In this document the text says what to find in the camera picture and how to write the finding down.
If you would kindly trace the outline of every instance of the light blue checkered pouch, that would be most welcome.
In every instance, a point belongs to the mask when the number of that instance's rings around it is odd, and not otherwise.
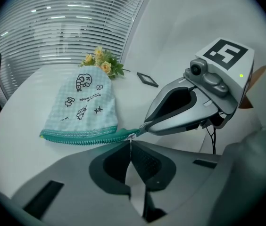
[[[61,86],[40,137],[93,145],[127,139],[139,130],[117,130],[112,82],[97,66],[78,68]]]

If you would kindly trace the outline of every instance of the window blinds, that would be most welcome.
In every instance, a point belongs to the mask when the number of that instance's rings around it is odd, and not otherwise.
[[[144,0],[8,0],[0,11],[7,98],[47,64],[79,65],[101,45],[119,59]]]

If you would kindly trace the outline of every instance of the fabric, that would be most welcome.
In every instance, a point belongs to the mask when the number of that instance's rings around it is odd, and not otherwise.
[[[77,141],[115,133],[116,129],[111,80],[99,67],[84,66],[61,86],[41,137]]]

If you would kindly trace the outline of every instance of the yellow flower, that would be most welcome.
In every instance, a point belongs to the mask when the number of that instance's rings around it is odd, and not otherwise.
[[[103,72],[110,73],[110,71],[111,71],[111,64],[108,63],[107,61],[102,63],[100,67],[103,70]]]
[[[87,54],[85,61],[86,61],[86,63],[90,63],[92,61],[92,55]]]
[[[95,57],[101,57],[103,55],[103,48],[101,46],[98,46],[95,50],[94,50],[94,54]]]

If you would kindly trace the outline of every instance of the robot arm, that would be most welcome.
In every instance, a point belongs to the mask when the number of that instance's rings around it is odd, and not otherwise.
[[[221,129],[241,103],[251,79],[254,50],[218,38],[196,53],[183,77],[167,84],[152,102],[140,135],[168,135],[199,125]]]

